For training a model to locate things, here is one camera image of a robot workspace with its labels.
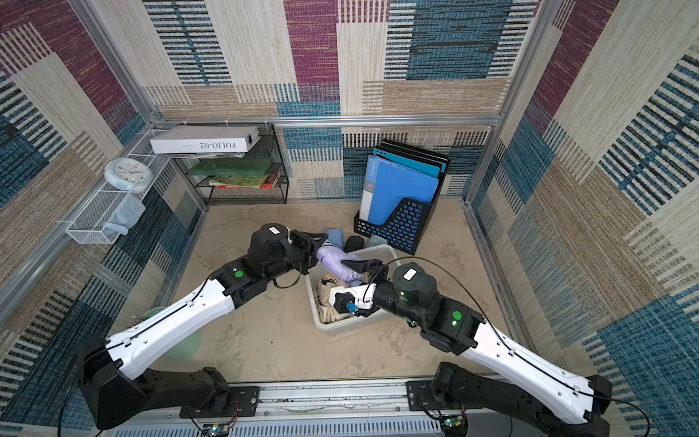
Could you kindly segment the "lavender umbrella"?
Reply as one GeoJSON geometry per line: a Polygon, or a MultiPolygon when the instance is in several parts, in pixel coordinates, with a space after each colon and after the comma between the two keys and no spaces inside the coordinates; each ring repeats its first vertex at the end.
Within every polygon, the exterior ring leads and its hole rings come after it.
{"type": "Polygon", "coordinates": [[[343,283],[349,284],[360,280],[362,275],[341,262],[343,260],[359,260],[360,258],[354,254],[345,253],[342,249],[331,244],[321,246],[316,252],[318,261],[343,283]]]}

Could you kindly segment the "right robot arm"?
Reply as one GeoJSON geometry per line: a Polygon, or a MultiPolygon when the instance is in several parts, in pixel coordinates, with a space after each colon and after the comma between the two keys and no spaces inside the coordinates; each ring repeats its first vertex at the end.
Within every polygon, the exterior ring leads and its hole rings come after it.
{"type": "Polygon", "coordinates": [[[443,296],[437,281],[415,263],[389,273],[380,260],[345,260],[362,277],[362,286],[334,291],[340,313],[367,317],[382,310],[406,320],[444,353],[495,371],[480,377],[453,363],[438,367],[426,394],[427,410],[486,408],[526,422],[548,436],[607,436],[604,420],[612,384],[600,375],[582,377],[547,362],[506,336],[469,306],[443,296]]]}

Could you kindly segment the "white plastic storage box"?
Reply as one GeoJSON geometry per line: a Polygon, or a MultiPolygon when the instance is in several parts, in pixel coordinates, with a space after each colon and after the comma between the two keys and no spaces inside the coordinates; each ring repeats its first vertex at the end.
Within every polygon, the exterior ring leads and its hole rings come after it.
{"type": "Polygon", "coordinates": [[[360,286],[349,288],[342,287],[341,284],[335,285],[329,282],[328,285],[331,288],[329,289],[329,298],[327,299],[328,303],[326,306],[321,306],[321,298],[318,294],[317,286],[322,284],[322,281],[327,274],[327,269],[321,263],[319,263],[316,267],[310,269],[309,274],[304,277],[309,295],[311,316],[313,323],[318,330],[326,333],[347,331],[349,329],[359,327],[360,324],[374,322],[375,320],[378,320],[378,318],[389,315],[387,311],[379,309],[376,309],[376,311],[371,313],[368,317],[357,316],[352,312],[346,312],[340,314],[339,320],[325,323],[324,318],[321,317],[321,313],[327,309],[334,309],[333,304],[336,302],[337,296],[340,296],[340,298],[346,302],[346,310],[367,311],[369,309],[369,304],[371,303],[370,298],[376,289],[375,284],[371,284],[369,290],[365,291],[368,285],[364,283],[360,284],[360,286]]]}

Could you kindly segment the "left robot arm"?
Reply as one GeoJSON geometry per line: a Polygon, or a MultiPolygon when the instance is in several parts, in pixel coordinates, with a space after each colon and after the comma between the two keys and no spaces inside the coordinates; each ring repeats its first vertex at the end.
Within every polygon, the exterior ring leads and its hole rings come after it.
{"type": "Polygon", "coordinates": [[[193,373],[155,371],[151,364],[208,323],[242,307],[289,271],[316,266],[325,233],[263,225],[246,255],[213,271],[198,289],[136,326],[107,339],[90,336],[78,347],[78,386],[98,430],[148,410],[183,407],[224,415],[229,383],[215,368],[193,373]]]}

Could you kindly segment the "beige umbrella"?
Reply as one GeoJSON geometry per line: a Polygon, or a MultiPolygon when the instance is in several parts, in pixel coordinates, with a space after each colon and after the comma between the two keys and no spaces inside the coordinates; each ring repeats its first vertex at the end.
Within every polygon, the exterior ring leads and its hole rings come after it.
{"type": "Polygon", "coordinates": [[[349,314],[341,314],[329,302],[331,298],[331,290],[333,288],[344,286],[337,277],[332,273],[326,273],[314,286],[316,294],[317,313],[321,324],[331,324],[349,318],[349,314]]]}

